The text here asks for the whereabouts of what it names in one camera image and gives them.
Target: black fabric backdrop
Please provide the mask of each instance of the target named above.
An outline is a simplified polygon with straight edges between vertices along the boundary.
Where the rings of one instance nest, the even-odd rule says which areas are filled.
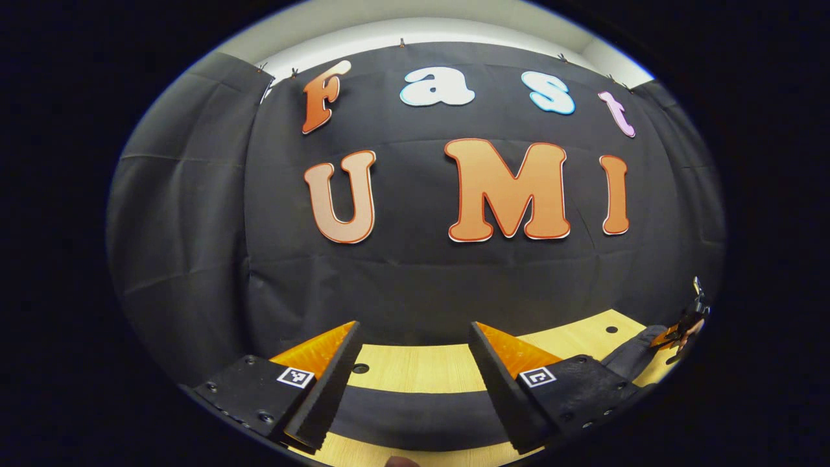
[[[212,54],[174,82],[143,118],[118,164],[108,218],[110,268],[124,312],[174,380],[193,385],[245,353],[271,356],[353,319],[367,342],[462,343],[470,321],[537,332],[610,307],[671,324],[691,278],[717,292],[725,213],[711,158],[662,87],[629,93],[605,76],[509,47],[414,44],[350,57],[331,120],[302,135],[305,84],[337,61],[277,83]],[[403,77],[427,66],[464,73],[464,106],[411,107]],[[524,71],[557,76],[576,103],[544,112]],[[597,94],[610,91],[637,130],[616,126]],[[490,140],[515,173],[527,146],[565,149],[560,240],[452,242],[457,167],[449,140]],[[376,222],[356,245],[317,230],[303,174],[373,150]],[[598,159],[628,166],[623,235],[603,233],[608,192]],[[350,219],[349,181],[331,180],[334,210]],[[530,209],[525,213],[529,218]]]

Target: wooden table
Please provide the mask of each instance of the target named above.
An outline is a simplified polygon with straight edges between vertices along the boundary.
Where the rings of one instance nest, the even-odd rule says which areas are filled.
[[[606,331],[609,327],[616,327],[617,331]],[[519,338],[562,358],[584,354],[602,360],[645,327],[614,310],[608,310],[566,326]],[[674,364],[666,365],[666,360],[675,352],[674,349],[659,351],[634,383],[645,386],[660,381],[674,367]],[[357,362],[369,365],[370,371],[353,373],[349,378],[350,386],[422,393],[486,389],[466,344],[428,347],[364,345]],[[421,467],[495,467],[538,451],[519,455],[509,442],[448,452],[407,451],[329,433],[323,449],[316,455],[295,452],[334,467],[382,467],[392,455],[408,457]]]

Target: ceiling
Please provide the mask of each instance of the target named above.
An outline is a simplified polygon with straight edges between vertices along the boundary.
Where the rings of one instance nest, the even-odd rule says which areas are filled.
[[[268,17],[217,51],[258,63],[279,51],[330,32],[369,22],[444,17],[485,22],[530,34],[577,53],[594,35],[569,20],[520,0],[308,0]]]

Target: orange letter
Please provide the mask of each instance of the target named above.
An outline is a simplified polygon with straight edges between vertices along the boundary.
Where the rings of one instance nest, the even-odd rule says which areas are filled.
[[[566,156],[562,148],[530,145],[516,177],[488,140],[450,141],[444,152],[458,164],[458,222],[450,227],[453,240],[483,242],[493,235],[493,226],[484,220],[485,199],[507,238],[519,229],[531,199],[533,211],[525,235],[544,239],[570,233],[564,216],[562,164]]]
[[[342,222],[334,215],[329,180],[334,174],[332,164],[319,164],[305,172],[305,182],[311,193],[311,210],[317,228],[326,238],[337,243],[357,243],[372,233],[374,227],[374,202],[369,167],[374,164],[374,152],[370,150],[347,155],[340,167],[349,172],[354,201],[354,217]]]
[[[620,235],[628,231],[628,218],[625,217],[625,174],[628,167],[625,162],[613,155],[599,158],[599,164],[608,177],[608,216],[603,223],[603,231],[608,235]]]
[[[335,75],[343,75],[351,69],[352,64],[348,60],[343,60],[305,85],[303,92],[308,96],[308,103],[305,106],[303,135],[308,135],[329,121],[331,109],[325,108],[325,102],[334,102],[340,94],[340,78]]]

